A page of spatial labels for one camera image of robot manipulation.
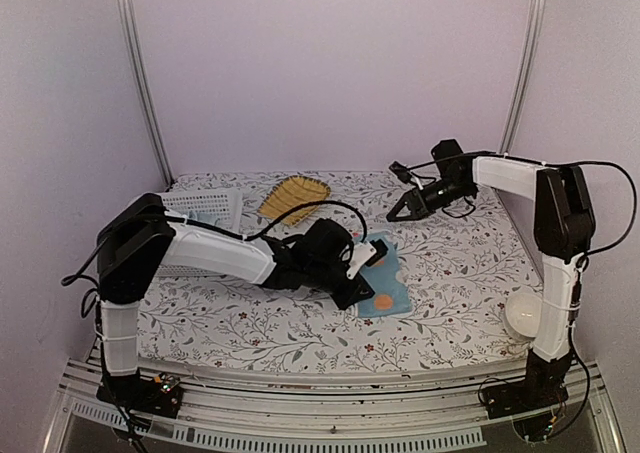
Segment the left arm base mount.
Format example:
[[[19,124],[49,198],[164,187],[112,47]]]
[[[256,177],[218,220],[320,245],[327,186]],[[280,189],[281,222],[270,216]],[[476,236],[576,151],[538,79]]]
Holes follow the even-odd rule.
[[[104,372],[96,398],[127,411],[176,419],[183,394],[181,379],[168,373],[159,373],[152,379],[145,379],[140,371],[126,376],[113,376]]]

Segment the blue cartoon print towel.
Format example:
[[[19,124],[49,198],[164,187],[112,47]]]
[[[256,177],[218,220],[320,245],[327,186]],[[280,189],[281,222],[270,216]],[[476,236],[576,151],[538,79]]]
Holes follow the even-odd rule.
[[[386,255],[371,267],[363,267],[360,272],[373,288],[372,298],[360,301],[355,306],[358,318],[372,319],[406,314],[411,311],[409,290],[404,283],[400,258],[388,231],[370,233],[369,241],[382,240],[388,248]]]

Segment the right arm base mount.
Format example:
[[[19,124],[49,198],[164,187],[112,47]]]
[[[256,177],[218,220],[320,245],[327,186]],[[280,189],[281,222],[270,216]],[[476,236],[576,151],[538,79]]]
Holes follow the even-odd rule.
[[[574,359],[572,352],[546,361],[530,350],[522,380],[498,380],[479,389],[479,399],[490,419],[517,415],[565,402],[569,395],[565,376]]]

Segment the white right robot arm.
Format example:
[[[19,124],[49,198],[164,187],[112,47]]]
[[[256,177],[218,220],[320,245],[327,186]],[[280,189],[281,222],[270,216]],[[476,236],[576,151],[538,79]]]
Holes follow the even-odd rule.
[[[570,352],[580,304],[578,283],[595,233],[595,215],[582,169],[488,151],[464,153],[454,139],[431,150],[440,178],[428,185],[397,161],[389,170],[412,188],[387,213],[389,222],[418,221],[488,187],[532,201],[533,236],[543,260],[541,318],[532,353],[552,363]]]

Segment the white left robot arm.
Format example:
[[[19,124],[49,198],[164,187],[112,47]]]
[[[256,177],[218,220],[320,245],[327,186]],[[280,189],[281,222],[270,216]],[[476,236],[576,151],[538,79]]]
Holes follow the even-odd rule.
[[[383,241],[353,237],[329,218],[287,239],[270,230],[227,231],[172,212],[161,195],[145,193],[100,231],[99,335],[109,388],[126,406],[141,406],[149,396],[136,375],[137,312],[156,277],[230,276],[273,290],[318,288],[341,310],[373,296],[362,271],[387,254]]]

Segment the light blue towel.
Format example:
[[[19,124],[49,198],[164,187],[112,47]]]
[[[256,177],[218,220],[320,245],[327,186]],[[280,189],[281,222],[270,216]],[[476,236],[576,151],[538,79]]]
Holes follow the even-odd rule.
[[[219,224],[220,218],[213,213],[191,210],[187,213],[188,219],[191,221],[204,223],[212,226]]]

